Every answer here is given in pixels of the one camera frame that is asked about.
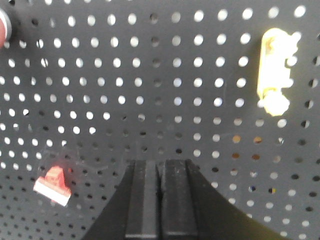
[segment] pegboard hole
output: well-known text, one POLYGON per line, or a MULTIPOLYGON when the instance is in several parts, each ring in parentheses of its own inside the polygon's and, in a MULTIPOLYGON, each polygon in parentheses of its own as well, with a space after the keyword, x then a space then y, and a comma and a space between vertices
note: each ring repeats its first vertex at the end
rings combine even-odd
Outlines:
POLYGON ((230 174, 231 176, 237 176, 238 175, 238 170, 236 168, 233 168, 231 171, 230 171, 230 174))
POLYGON ((232 141, 233 141, 234 144, 240 143, 240 140, 241 140, 241 136, 240 135, 234 135, 233 138, 232 138, 232 141))
POLYGON ((156 24, 158 22, 158 15, 156 13, 152 13, 149 19, 151 24, 156 24))
POLYGON ((136 36, 133 36, 131 37, 130 39, 130 45, 133 47, 133 48, 136 48, 139 44, 139 39, 136 37, 136 36))
POLYGON ((286 119, 280 119, 277 123, 278 128, 284 128, 287 125, 286 119))
POLYGON ((277 189, 274 188, 274 187, 270 187, 270 188, 268 189, 268 193, 270 193, 270 194, 275 194, 276 192, 277 192, 277 189))
POLYGON ((257 161, 260 159, 260 155, 258 154, 253 154, 252 157, 251 157, 253 160, 257 161))
POLYGON ((110 25, 110 26, 113 26, 115 25, 116 23, 116 16, 113 15, 113 14, 110 14, 108 17, 107 17, 107 23, 110 25))
POLYGON ((199 23, 204 19, 204 16, 204 12, 202 10, 198 10, 195 12, 193 19, 195 22, 199 23))
POLYGON ((303 127, 303 128, 308 128, 309 126, 310 126, 310 121, 309 120, 304 120, 304 121, 302 121, 301 122, 301 127, 303 127))
POLYGON ((312 198, 314 198, 314 197, 317 196, 317 193, 314 192, 314 191, 311 191, 311 192, 309 192, 309 196, 312 197, 312 198))
POLYGON ((282 145, 284 144, 285 140, 283 137, 278 137, 276 140, 275 140, 275 144, 277 145, 282 145))
POLYGON ((215 65, 218 67, 218 68, 221 68, 223 67, 223 65, 225 64, 226 62, 226 59, 223 57, 223 56, 219 56, 216 61, 215 61, 215 65))
POLYGON ((137 22, 137 16, 134 13, 130 13, 128 16, 128 23, 134 25, 137 22))
POLYGON ((314 182, 319 182, 320 181, 320 176, 314 176, 313 178, 312 178, 312 180, 314 181, 314 182))
POLYGON ((174 24, 177 24, 178 22, 180 22, 180 19, 181 19, 181 14, 178 11, 174 12, 171 16, 171 21, 174 24))
POLYGON ((305 139, 299 139, 297 143, 298 143, 298 145, 300 145, 300 146, 304 146, 304 145, 307 144, 307 141, 306 141, 305 139))
POLYGON ((304 5, 300 5, 294 10, 293 15, 295 18, 301 18, 303 15, 305 15, 305 13, 306 7, 304 5))
POLYGON ((221 9, 218 12, 217 18, 219 21, 224 21, 228 17, 228 11, 226 9, 221 9))
POLYGON ((237 152, 232 153, 232 158, 233 159, 238 159, 240 157, 240 154, 237 152))
POLYGON ((244 20, 249 20, 252 17, 253 13, 254 13, 253 9, 248 7, 243 11, 242 18, 244 20))
POLYGON ((196 35, 193 39, 193 43, 196 46, 200 46, 203 42, 204 42, 204 36, 202 36, 201 34, 196 35))
POLYGON ((296 157, 295 159, 294 159, 294 162, 296 163, 296 164, 300 164, 300 163, 302 163, 304 160, 303 160, 303 158, 302 157, 296 157))
POLYGON ((240 117, 236 117, 234 120, 233 120, 233 124, 235 126, 240 126, 242 124, 242 119, 240 117))
POLYGON ((213 104, 215 107, 220 107, 223 103, 223 100, 221 97, 217 97, 214 99, 213 104))
POLYGON ((314 89, 318 85, 319 81, 317 79, 311 79, 308 83, 309 87, 314 89))
POLYGON ((196 57, 193 61, 193 65, 196 67, 196 68, 200 68, 203 64, 204 60, 202 59, 202 57, 196 57))
POLYGON ((244 34, 242 34, 242 36, 240 37, 240 43, 245 45, 247 43, 250 42, 251 39, 251 35, 248 32, 245 32, 244 34))
POLYGON ((111 47, 113 48, 116 48, 119 44, 119 40, 117 37, 113 36, 111 39, 110 39, 110 45, 111 47))
POLYGON ((252 192, 254 192, 255 190, 257 190, 256 189, 256 187, 255 186, 249 186, 249 188, 248 188, 248 191, 250 192, 250 193, 252 193, 252 192))
MULTIPOLYGON (((179 38, 179 36, 174 36, 173 39, 172 39, 172 44, 173 44, 174 46, 178 46, 178 45, 180 44, 180 41, 179 41, 179 43, 178 43, 177 45, 175 45, 175 44, 174 44, 174 40, 176 39, 175 37, 178 37, 178 38, 179 38)), ((153 36, 153 37, 151 38, 151 45, 152 45, 152 47, 158 47, 158 46, 159 46, 159 43, 160 43, 160 40, 159 40, 159 38, 158 38, 157 36, 153 36)))
POLYGON ((293 180, 298 180, 298 179, 299 179, 299 175, 298 175, 298 174, 292 174, 292 175, 291 175, 291 178, 292 178, 293 180))
POLYGON ((253 142, 255 144, 260 144, 262 143, 262 138, 260 136, 256 136, 254 139, 253 139, 253 142))
POLYGON ((223 78, 219 77, 214 81, 214 86, 216 88, 221 88, 224 85, 224 80, 223 78))
POLYGON ((227 40, 227 36, 224 33, 221 33, 216 38, 216 43, 218 45, 223 45, 223 44, 225 44, 226 40, 227 40))
POLYGON ((314 106, 314 101, 313 100, 308 100, 304 103, 304 106, 307 108, 307 109, 311 109, 313 106, 314 106))
POLYGON ((36 18, 33 18, 33 19, 31 20, 31 23, 32 23, 32 25, 35 26, 35 27, 37 27, 37 26, 39 25, 39 21, 38 21, 38 19, 36 19, 36 18))
POLYGON ((220 152, 219 151, 213 151, 211 155, 212 155, 212 158, 217 159, 220 156, 220 152))
POLYGON ((312 212, 312 211, 314 210, 314 208, 311 207, 311 206, 307 206, 307 207, 305 208, 305 210, 306 210, 307 212, 312 212))
POLYGON ((272 8, 270 8, 268 12, 268 17, 270 19, 274 19, 278 16, 278 14, 279 14, 279 8, 277 6, 273 6, 272 8))

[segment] white base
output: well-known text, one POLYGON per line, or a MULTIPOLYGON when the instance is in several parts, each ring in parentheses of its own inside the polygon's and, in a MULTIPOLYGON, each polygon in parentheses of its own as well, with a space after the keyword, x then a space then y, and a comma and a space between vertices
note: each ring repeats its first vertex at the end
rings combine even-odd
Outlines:
POLYGON ((60 194, 59 192, 56 192, 54 190, 52 190, 51 188, 47 187, 46 185, 42 184, 41 182, 39 182, 38 180, 35 182, 33 190, 46 196, 47 198, 57 202, 58 204, 62 205, 62 206, 66 206, 70 196, 64 196, 62 194, 60 194))

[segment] perforated panel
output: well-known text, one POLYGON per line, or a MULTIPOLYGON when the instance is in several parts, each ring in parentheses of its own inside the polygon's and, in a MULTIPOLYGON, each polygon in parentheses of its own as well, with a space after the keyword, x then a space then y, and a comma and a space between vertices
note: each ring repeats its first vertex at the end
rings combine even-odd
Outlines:
POLYGON ((1 1, 0 236, 81 239, 128 160, 192 159, 221 194, 295 240, 320 239, 320 2, 1 1), (261 37, 300 32, 282 117, 258 106, 261 37), (65 169, 67 207, 33 192, 65 169))

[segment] red object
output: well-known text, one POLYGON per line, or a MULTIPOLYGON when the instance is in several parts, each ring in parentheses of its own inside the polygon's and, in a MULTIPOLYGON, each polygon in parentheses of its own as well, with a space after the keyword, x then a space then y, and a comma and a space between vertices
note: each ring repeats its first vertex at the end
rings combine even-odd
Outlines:
POLYGON ((59 189, 70 192, 70 188, 65 184, 64 170, 59 166, 53 166, 44 177, 47 183, 50 183, 59 189))
POLYGON ((5 23, 0 19, 0 49, 5 45, 6 27, 5 23))

